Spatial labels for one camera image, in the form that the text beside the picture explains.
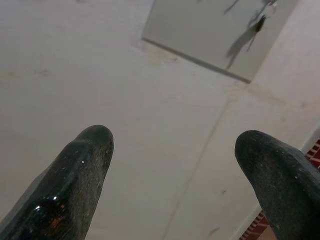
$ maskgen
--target white wall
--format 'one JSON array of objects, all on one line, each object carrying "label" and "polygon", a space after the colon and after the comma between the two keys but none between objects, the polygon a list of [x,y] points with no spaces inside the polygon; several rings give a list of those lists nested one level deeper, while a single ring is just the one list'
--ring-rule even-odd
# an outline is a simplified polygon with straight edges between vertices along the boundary
[{"label": "white wall", "polygon": [[302,147],[320,109],[320,2],[300,1],[250,85],[140,41],[151,0],[0,1],[0,218],[81,130],[115,151],[88,240],[237,239],[259,210],[248,129]]}]

